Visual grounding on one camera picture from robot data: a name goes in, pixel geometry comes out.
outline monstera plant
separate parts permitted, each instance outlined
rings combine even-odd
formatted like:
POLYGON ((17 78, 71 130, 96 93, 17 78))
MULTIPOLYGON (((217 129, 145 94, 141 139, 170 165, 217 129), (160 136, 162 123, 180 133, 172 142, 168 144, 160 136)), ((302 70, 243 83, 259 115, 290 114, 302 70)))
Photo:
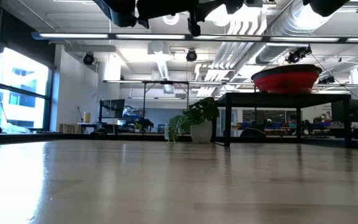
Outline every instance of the monstera plant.
POLYGON ((208 97, 202 99, 190 105, 188 110, 183 111, 183 115, 177 115, 170 119, 169 127, 165 127, 165 139, 176 141, 178 139, 177 131, 179 131, 180 133, 191 132, 193 141, 195 141, 193 128, 200 126, 206 121, 211 123, 217 117, 219 117, 219 109, 215 105, 214 98, 208 97))

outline ceiling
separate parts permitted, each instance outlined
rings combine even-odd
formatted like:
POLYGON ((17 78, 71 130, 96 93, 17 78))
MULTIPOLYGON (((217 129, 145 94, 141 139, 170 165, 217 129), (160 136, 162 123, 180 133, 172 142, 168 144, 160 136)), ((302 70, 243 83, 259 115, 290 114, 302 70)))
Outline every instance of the ceiling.
MULTIPOLYGON (((153 33, 153 34, 188 34, 187 18, 188 15, 180 13, 179 22, 170 26, 165 24, 162 18, 155 18, 149 21, 150 29, 145 29, 141 25, 130 28, 120 28, 115 26, 94 4, 84 4, 83 1, 76 0, 8 0, 2 2, 2 7, 20 20, 29 24, 40 32, 112 32, 112 33, 153 33)), ((290 2, 290 0, 276 0, 276 7, 267 12, 267 23, 290 2)), ((347 11, 337 12, 331 19, 317 29, 314 35, 358 35, 358 14, 356 9, 347 8, 347 11)), ((199 22, 203 34, 226 34, 229 26, 219 27, 211 21, 199 22)), ((126 67, 122 68, 122 74, 131 73, 150 73, 157 69, 155 62, 145 60, 148 54, 149 41, 123 41, 123 40, 79 40, 72 41, 76 46, 92 45, 114 45, 121 53, 126 62, 126 67)), ((174 57, 167 62, 170 70, 194 71, 196 63, 186 62, 188 49, 195 49, 200 61, 213 61, 219 51, 221 43, 218 42, 167 42, 170 52, 174 52, 174 57)), ((338 44, 312 44, 313 54, 325 69, 337 67, 336 77, 341 82, 346 82, 349 76, 347 68, 355 64, 346 63, 358 62, 358 45, 338 45, 338 44)), ((99 53, 98 57, 108 58, 107 52, 99 53)), ((278 64, 285 64, 281 59, 278 64)), ((320 64, 313 57, 307 57, 301 63, 320 64)))

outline security camera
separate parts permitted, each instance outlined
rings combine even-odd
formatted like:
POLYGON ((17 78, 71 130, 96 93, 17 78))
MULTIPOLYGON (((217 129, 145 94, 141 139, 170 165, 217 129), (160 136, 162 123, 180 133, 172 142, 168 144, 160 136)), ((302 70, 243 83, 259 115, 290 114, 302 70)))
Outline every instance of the security camera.
POLYGON ((197 60, 197 53, 195 50, 189 50, 186 59, 188 62, 195 62, 197 60))
POLYGON ((86 56, 83 58, 85 65, 94 65, 97 63, 97 59, 94 57, 93 52, 87 52, 86 56))

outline black table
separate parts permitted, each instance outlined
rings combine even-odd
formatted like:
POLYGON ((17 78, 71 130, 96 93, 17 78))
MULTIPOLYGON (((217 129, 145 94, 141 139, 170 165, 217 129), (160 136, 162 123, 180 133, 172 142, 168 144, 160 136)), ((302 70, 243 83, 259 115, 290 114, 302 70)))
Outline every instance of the black table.
MULTIPOLYGON (((301 142, 301 108, 343 101, 345 147, 351 146, 352 131, 349 113, 350 95, 343 94, 275 94, 275 93, 226 93, 217 100, 218 107, 225 107, 224 146, 231 142, 231 113, 233 107, 296 108, 296 138, 301 142)), ((216 121, 212 139, 216 137, 216 121)))

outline red bowl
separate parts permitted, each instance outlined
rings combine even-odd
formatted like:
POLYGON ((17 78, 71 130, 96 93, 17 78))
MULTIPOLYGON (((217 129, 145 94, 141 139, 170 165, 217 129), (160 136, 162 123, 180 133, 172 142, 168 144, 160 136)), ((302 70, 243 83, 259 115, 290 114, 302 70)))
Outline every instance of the red bowl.
POLYGON ((268 93, 311 93, 321 72, 315 65, 286 65, 263 70, 251 79, 260 91, 268 93))

